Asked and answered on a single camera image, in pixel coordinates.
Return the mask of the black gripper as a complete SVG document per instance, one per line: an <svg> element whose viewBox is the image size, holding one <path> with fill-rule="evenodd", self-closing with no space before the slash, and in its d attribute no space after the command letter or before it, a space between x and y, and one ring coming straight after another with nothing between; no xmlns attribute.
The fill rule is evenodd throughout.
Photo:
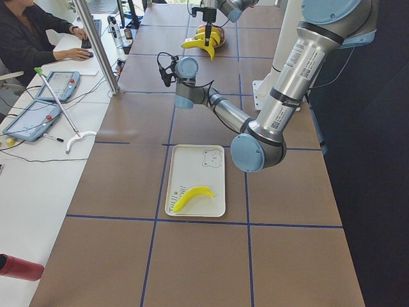
<svg viewBox="0 0 409 307"><path fill-rule="evenodd" d="M202 20L206 22L204 45L209 46L212 33L211 22L215 22L217 16L217 0L201 0L199 6L192 7L192 16L196 17L197 12L203 14Z"/></svg>
<svg viewBox="0 0 409 307"><path fill-rule="evenodd" d="M171 58L171 63L167 67L163 67L159 61L159 57L161 55L166 55ZM169 54L168 52L159 52L157 54L157 65L158 70L161 76L162 81L166 87L170 87L171 83L176 82L176 64L179 61L179 57L177 55Z"/></svg>

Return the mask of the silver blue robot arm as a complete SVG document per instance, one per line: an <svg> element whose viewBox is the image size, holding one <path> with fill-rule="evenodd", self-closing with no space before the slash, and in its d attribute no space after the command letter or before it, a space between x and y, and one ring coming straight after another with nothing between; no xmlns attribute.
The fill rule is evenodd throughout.
<svg viewBox="0 0 409 307"><path fill-rule="evenodd" d="M212 26L216 22L217 10L220 10L228 21L236 22L242 12L248 7L254 7L258 0L204 0L199 6L191 8L191 15L196 17L197 12L201 12L202 20L206 23L204 45L209 46Z"/></svg>
<svg viewBox="0 0 409 307"><path fill-rule="evenodd" d="M280 163L286 155L283 131L311 88L327 56L336 49L367 45L374 39L378 1L302 1L298 38L257 118L232 105L210 85L196 86L197 61L172 56L159 66L166 86L176 84L175 105L190 109L203 104L238 135L231 158L244 172L258 172Z"/></svg>

